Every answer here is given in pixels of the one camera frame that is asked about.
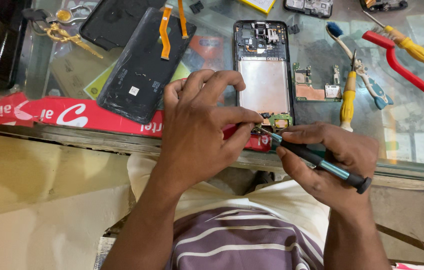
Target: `red wire brush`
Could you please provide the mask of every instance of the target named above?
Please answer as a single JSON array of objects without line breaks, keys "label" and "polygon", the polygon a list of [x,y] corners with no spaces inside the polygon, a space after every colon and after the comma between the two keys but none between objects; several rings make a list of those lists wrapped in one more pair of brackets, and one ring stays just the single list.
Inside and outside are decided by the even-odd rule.
[{"label": "red wire brush", "polygon": [[376,34],[372,31],[365,32],[362,38],[385,48],[387,50],[386,52],[387,62],[389,63],[391,68],[424,92],[424,81],[422,81],[419,77],[415,76],[412,72],[410,72],[401,64],[399,64],[399,62],[397,61],[397,58],[395,58],[394,41],[380,34]]}]

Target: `hand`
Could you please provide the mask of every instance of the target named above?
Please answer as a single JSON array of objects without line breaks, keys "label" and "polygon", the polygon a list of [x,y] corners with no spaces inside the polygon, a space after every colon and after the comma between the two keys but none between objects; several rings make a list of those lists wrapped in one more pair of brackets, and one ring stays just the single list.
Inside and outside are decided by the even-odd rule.
[{"label": "hand", "polygon": [[[327,151],[325,159],[363,177],[373,177],[379,144],[376,140],[348,132],[342,128],[316,122],[282,130],[282,139],[295,144],[323,144]],[[339,214],[359,213],[369,207],[369,193],[358,194],[345,181],[321,169],[311,169],[296,154],[284,147],[277,148],[284,170],[305,191],[318,201],[328,205]]]},{"label": "hand", "polygon": [[[237,160],[254,123],[262,123],[263,118],[243,107],[217,107],[228,85],[237,91],[246,87],[242,75],[231,70],[200,70],[186,82],[165,86],[162,151],[151,179],[165,178],[169,188],[184,192]],[[238,123],[242,123],[238,130],[224,140],[221,129]]]}]

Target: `striped shirt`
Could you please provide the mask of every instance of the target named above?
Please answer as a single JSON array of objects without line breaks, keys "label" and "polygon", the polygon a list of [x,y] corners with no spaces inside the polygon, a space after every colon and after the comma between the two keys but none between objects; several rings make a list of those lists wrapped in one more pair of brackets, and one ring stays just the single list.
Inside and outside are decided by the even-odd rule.
[{"label": "striped shirt", "polygon": [[166,270],[322,270],[323,253],[296,226],[256,209],[221,207],[173,225]]}]

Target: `man's right hand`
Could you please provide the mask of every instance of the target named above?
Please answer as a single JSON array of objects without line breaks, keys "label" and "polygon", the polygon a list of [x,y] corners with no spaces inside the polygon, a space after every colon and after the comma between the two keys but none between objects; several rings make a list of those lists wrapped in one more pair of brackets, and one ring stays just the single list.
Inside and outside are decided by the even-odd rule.
[{"label": "man's right hand", "polygon": [[[316,122],[282,130],[282,139],[295,144],[323,144],[325,159],[363,177],[373,177],[379,144],[375,139],[342,128]],[[305,191],[343,216],[356,216],[370,207],[368,192],[358,194],[342,179],[321,169],[311,169],[296,154],[284,147],[277,148],[284,170]]]}]

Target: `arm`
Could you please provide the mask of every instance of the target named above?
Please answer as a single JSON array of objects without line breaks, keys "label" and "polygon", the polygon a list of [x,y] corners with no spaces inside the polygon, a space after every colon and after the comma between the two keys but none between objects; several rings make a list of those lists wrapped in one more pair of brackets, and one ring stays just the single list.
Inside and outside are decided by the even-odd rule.
[{"label": "arm", "polygon": [[182,194],[167,190],[165,181],[173,179],[163,174],[151,175],[102,270],[164,267],[172,246],[175,206]]},{"label": "arm", "polygon": [[[361,176],[372,177],[378,143],[372,138],[317,122],[287,128],[282,138],[296,144],[321,143],[329,162]],[[375,228],[369,191],[358,194],[344,181],[320,168],[309,168],[297,155],[277,148],[284,170],[309,194],[331,208],[324,249],[324,267],[329,270],[391,269]]]},{"label": "arm", "polygon": [[[172,251],[175,207],[187,188],[232,164],[262,116],[242,107],[217,107],[228,85],[245,89],[239,72],[200,70],[164,89],[162,150],[149,182],[102,270],[163,269]],[[242,123],[227,140],[221,129]]]},{"label": "arm", "polygon": [[372,208],[357,217],[342,216],[332,210],[325,241],[325,269],[390,269],[375,228]]}]

